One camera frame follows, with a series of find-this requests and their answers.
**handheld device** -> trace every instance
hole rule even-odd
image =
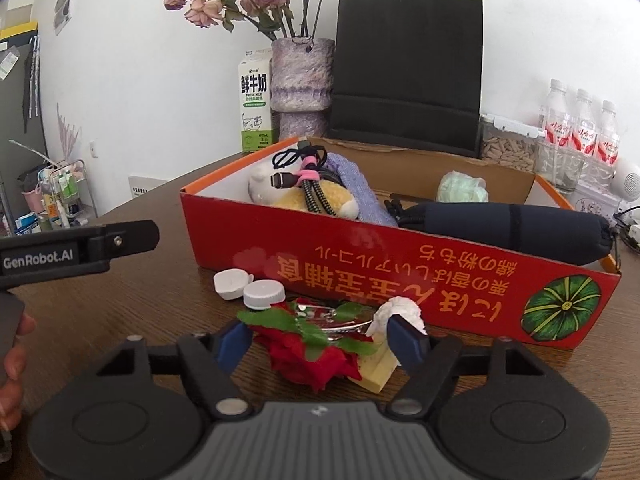
[[[36,414],[29,446],[64,480],[586,480],[609,447],[600,409],[523,345],[464,346],[400,316],[388,343],[409,381],[371,400],[265,402],[229,375],[252,344],[220,332],[147,346],[130,336]],[[186,396],[154,383],[180,375]],[[484,386],[454,396],[464,375]]]
[[[14,345],[24,311],[24,303],[9,289],[106,272],[111,259],[152,251],[159,239],[158,226],[151,220],[0,239],[0,386],[7,379],[4,358]],[[10,436],[3,433],[0,463],[10,458]]]

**plush toy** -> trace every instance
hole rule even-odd
[[[360,213],[358,203],[354,199],[351,192],[345,187],[340,186],[330,180],[320,180],[318,182],[322,193],[326,197],[326,200],[335,211],[336,216],[339,218],[348,218],[355,220]],[[273,203],[276,207],[283,209],[293,209],[296,211],[308,211],[305,199],[305,191],[301,187],[295,187],[292,189],[286,189],[286,194],[281,197],[277,202]],[[313,193],[314,201],[321,212],[326,212],[322,206],[321,200]]]
[[[291,171],[299,171],[301,165],[299,160],[294,162]],[[271,176],[279,171],[273,169],[270,160],[255,165],[249,175],[249,197],[254,204],[273,205],[289,193],[290,189],[277,189],[271,185]]]

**bottle cap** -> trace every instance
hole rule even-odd
[[[554,90],[559,90],[561,92],[566,92],[566,85],[559,79],[551,80],[551,88],[553,88]]]
[[[244,288],[254,280],[254,276],[242,269],[228,269],[213,276],[213,286],[223,300],[242,298]]]
[[[578,93],[576,94],[576,97],[581,101],[588,101],[590,103],[592,101],[591,94],[589,94],[589,92],[587,92],[584,88],[578,88]]]
[[[285,298],[284,285],[276,280],[258,280],[244,288],[244,305],[252,310],[267,310]]]
[[[602,109],[606,110],[607,112],[617,113],[616,105],[613,104],[611,101],[603,101]]]

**human hand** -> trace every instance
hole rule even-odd
[[[33,317],[22,314],[17,334],[27,335],[35,328],[36,322]],[[26,367],[26,351],[20,343],[16,343],[4,358],[4,369],[8,379],[6,384],[0,388],[0,428],[2,430],[15,429],[22,418],[22,410],[20,409],[23,394],[21,376]]]

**vase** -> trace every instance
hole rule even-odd
[[[331,105],[335,41],[280,38],[273,42],[271,108],[280,112],[280,140],[323,137]]]

